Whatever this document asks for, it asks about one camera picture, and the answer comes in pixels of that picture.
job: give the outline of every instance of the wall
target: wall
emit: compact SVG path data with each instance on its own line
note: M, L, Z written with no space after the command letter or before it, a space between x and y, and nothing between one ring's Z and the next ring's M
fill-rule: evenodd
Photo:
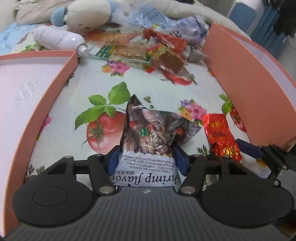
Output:
M216 11L227 17L234 2L234 0L218 0Z
M288 37L278 61L296 81L296 39Z

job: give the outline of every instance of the green leaf print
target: green leaf print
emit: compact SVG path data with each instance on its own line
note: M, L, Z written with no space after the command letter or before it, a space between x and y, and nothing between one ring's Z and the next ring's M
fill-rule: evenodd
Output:
M92 95L89 97L89 102L91 102L93 105L104 105L106 104L106 99L101 95Z
M197 152L203 156L208 156L211 154L211 151L208 150L204 145L202 147L198 147Z
M37 175L39 175L43 171L44 171L44 166L39 167L39 168L36 169Z
M199 120L194 120L193 123L196 124L196 125L200 124Z
M219 97L224 101L229 101L229 98L224 94L220 94Z
M28 169L27 169L27 173L26 173L26 176L29 177L32 175L32 173L35 171L35 168L33 167L33 165L29 165L28 166Z
M144 97L144 101L146 101L147 103L151 103L151 97L150 96Z
M37 46L39 46L39 43L36 42L35 44L33 44L32 47L34 48L34 47L37 47Z
M226 115L227 113L231 112L231 108L232 105L229 101L226 101L223 105L222 105L222 112L224 115Z
M108 94L110 104L123 104L131 97L125 82L112 87Z
M104 112L104 109L104 105L96 105L82 112L75 120L75 130L84 123L95 121Z
M105 106L105 112L108 116L113 117L116 112L116 109L113 106Z

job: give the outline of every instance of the red candy wrapper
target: red candy wrapper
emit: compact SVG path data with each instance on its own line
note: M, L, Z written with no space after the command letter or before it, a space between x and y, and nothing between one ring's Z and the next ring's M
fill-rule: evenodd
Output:
M239 162L242 156L229 130L225 115L205 114L201 118L209 144L212 145L211 151L219 157L228 155Z

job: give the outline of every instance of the shrimp flavor snack bag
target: shrimp flavor snack bag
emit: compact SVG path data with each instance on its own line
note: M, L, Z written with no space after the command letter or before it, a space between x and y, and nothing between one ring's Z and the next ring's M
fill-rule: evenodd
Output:
M189 141L200 126L180 115L150 110L133 95L126 109L119 163L110 178L119 186L181 185L172 148Z

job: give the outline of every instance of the plastic bag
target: plastic bag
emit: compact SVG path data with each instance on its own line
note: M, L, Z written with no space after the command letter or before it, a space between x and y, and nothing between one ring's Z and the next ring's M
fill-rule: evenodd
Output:
M136 2L130 3L129 1L123 0L119 3L115 12L111 16L111 22L120 24L121 26L128 26L128 19L142 6L146 1L137 0Z
M185 39L190 44L203 44L208 30L208 25L198 15L172 20L149 2L133 12L127 21L130 25L153 28L160 33Z
M129 42L126 45L116 45L112 51L112 57L121 57L130 60L141 60L149 63L150 57L147 53L148 42Z
M147 109L135 95L128 102L126 118L112 182L178 188L181 180L172 147L189 141L201 127L176 113Z
M182 55L182 52L186 48L186 44L187 44L187 41L184 39L180 39L170 34L165 35L165 34L156 32L151 28L145 29L143 31L143 36L146 39L150 39L151 37L154 37L154 39L157 39L160 43L169 47L172 51L174 51L178 55Z

